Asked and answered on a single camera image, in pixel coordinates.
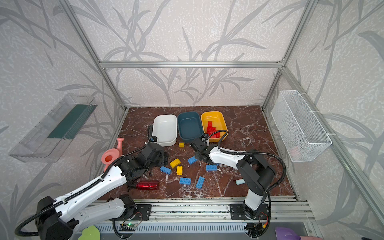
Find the red lego brick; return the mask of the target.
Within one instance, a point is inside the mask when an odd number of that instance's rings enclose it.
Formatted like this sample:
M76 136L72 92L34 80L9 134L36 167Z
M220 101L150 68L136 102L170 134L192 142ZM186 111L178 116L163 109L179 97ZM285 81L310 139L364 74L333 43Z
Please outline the red lego brick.
M221 132L220 131L212 131L210 133L210 138L216 139L216 138L220 138L220 137L221 137Z
M207 134L211 135L214 132L214 128L211 126L207 126Z

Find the yellow curved lego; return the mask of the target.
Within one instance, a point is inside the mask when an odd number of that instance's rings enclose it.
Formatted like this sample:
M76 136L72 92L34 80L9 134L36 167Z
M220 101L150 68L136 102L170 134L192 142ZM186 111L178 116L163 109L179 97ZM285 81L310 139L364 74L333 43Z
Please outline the yellow curved lego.
M173 168L177 167L177 166L180 165L180 164L181 164L180 159L175 159L175 160L173 160L173 161L170 163L170 166L171 166L171 168L173 169Z

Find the yellow lego brick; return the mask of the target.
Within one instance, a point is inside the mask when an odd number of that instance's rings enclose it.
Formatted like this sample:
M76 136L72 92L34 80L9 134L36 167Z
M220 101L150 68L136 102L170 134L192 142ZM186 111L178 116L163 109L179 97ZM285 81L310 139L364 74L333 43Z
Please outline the yellow lego brick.
M181 176L183 174L183 166L177 166L177 175Z

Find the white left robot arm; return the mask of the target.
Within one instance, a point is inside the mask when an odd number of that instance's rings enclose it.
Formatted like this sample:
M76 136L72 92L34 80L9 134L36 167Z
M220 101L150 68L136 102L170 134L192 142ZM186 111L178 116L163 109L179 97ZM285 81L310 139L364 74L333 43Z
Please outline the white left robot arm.
M129 219L136 215L137 206L129 195L107 203L90 204L109 191L131 184L154 167L168 163L168 153L155 142L117 158L102 175L80 188L53 199L45 197L38 203L37 212L15 229L18 237L38 236L42 240L68 240L79 230L109 219Z

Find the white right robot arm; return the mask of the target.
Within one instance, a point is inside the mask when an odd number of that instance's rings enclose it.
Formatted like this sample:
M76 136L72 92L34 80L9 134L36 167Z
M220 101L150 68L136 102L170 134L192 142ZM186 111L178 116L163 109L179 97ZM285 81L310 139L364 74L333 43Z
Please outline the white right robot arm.
M221 147L221 142L228 135L227 130L218 130L214 134L223 132L217 145L208 145L211 135L202 139L194 139L190 145L195 151L195 158L207 164L223 164L238 170L248 186L248 193L243 203L244 213L249 219L255 219L261 212L260 205L270 195L272 189L284 181L287 166L284 161L273 154L253 151L234 151ZM280 162L283 172L273 183L276 170L265 159L272 157Z

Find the blue lego brick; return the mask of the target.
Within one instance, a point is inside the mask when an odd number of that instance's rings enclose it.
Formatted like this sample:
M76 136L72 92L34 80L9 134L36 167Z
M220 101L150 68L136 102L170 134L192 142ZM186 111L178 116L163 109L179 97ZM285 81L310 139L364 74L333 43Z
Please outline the blue lego brick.
M213 171L217 171L218 168L217 168L217 165L206 165L206 171L207 172L213 172Z
M197 184L196 184L196 188L202 189L202 187L204 185L204 182L205 182L205 178L200 176L198 178L198 181L197 181Z
M172 170L166 167L161 167L160 171L164 174L170 175L172 173Z
M179 183L181 185L190 185L192 180L190 178L180 178Z
M196 163L197 161L198 161L198 159L196 157L191 157L188 159L189 165L192 165L192 164Z

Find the dark teal plastic bin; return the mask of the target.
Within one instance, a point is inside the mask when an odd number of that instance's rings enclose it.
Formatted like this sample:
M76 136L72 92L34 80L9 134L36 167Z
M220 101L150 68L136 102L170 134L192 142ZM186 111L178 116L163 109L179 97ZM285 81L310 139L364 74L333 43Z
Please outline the dark teal plastic bin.
M191 143L204 134L202 121L197 112L185 112L177 116L180 138L185 143Z

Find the white plastic bin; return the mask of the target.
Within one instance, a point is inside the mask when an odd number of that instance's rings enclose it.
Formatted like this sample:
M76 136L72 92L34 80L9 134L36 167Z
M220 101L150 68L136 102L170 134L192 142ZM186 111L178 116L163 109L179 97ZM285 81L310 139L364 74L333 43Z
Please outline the white plastic bin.
M175 115L160 115L154 119L153 136L162 147L173 146L177 141L177 117Z

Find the yellow plastic bin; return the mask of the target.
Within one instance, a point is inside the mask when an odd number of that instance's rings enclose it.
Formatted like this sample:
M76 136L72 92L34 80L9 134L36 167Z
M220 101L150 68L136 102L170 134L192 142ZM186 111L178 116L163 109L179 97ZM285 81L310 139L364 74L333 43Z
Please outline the yellow plastic bin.
M213 127L215 131L228 130L224 116L221 112L205 112L201 115L201 121L205 134L207 134L207 126Z

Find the pink watering can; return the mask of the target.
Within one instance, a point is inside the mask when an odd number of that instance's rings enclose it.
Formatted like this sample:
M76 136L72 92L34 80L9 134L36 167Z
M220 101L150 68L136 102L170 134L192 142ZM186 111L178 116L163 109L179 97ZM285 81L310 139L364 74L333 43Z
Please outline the pink watering can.
M108 166L116 159L122 156L123 154L123 141L124 138L117 138L118 145L117 148L112 148L104 152L101 158L101 162L105 165L103 172L106 171Z

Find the green scraper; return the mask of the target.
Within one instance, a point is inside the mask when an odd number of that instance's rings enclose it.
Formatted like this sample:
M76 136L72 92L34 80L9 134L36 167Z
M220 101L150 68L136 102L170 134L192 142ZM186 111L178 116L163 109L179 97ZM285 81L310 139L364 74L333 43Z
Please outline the green scraper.
M100 240L101 233L95 226L90 226L84 230L78 240Z

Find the purple object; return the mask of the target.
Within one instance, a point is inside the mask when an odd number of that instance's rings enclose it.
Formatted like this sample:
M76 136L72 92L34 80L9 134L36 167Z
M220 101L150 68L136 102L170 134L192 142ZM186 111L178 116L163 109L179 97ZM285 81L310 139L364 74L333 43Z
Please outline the purple object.
M301 240L301 237L290 228L276 227L275 232L277 240Z

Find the clear wall shelf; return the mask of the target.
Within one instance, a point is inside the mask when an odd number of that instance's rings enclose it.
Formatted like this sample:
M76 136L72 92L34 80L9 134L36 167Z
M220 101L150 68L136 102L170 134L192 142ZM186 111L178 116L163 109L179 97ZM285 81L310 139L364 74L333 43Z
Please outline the clear wall shelf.
M24 163L56 163L96 107L94 97L67 94L9 156Z

